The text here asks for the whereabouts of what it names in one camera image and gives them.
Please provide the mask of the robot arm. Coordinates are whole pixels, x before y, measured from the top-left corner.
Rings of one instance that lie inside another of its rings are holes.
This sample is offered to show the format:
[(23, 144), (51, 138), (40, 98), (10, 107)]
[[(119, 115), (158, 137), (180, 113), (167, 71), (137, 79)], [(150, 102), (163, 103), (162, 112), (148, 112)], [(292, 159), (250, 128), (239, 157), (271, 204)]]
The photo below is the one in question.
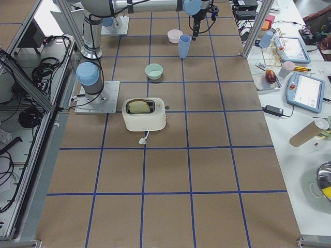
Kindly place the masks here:
[(110, 30), (110, 29), (119, 29), (122, 27), (123, 23), (120, 17), (110, 17), (110, 18), (103, 18), (102, 25)]
[(219, 9), (213, 1), (81, 1), (84, 8), (83, 45), (80, 52), (84, 61), (76, 69), (76, 75), (85, 90), (88, 109), (106, 107), (110, 101), (111, 92), (104, 82), (101, 66), (102, 50), (101, 31), (102, 23), (106, 19), (114, 19), (121, 13), (134, 14), (135, 12), (165, 12), (184, 11), (193, 17), (193, 40), (200, 32), (200, 23), (210, 13), (212, 20), (216, 20)]

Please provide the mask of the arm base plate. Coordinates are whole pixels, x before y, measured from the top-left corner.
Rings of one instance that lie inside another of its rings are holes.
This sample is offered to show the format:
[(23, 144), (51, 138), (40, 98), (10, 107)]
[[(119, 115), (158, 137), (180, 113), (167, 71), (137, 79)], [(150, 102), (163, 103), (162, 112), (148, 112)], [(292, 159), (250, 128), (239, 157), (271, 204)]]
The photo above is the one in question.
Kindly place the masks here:
[(101, 95), (91, 103), (90, 95), (78, 98), (75, 113), (77, 114), (114, 114), (117, 109), (120, 81), (105, 81)]
[(101, 34), (103, 36), (127, 35), (129, 26), (129, 16), (121, 15), (114, 18), (104, 18), (102, 20)]

